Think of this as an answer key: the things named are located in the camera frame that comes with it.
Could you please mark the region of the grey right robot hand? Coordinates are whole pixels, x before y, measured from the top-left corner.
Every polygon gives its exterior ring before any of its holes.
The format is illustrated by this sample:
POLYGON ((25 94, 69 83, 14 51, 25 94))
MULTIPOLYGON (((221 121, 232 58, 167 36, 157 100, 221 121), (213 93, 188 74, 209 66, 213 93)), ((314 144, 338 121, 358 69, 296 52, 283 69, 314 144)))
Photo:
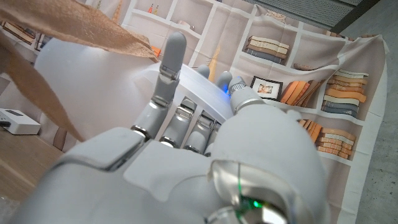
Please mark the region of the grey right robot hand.
POLYGON ((158 142, 179 83, 186 38, 168 39, 154 94, 131 128, 113 128, 63 155, 11 223, 329 223, 326 174, 291 112, 266 104, 242 78, 233 115, 210 156, 205 119, 193 145, 158 142))

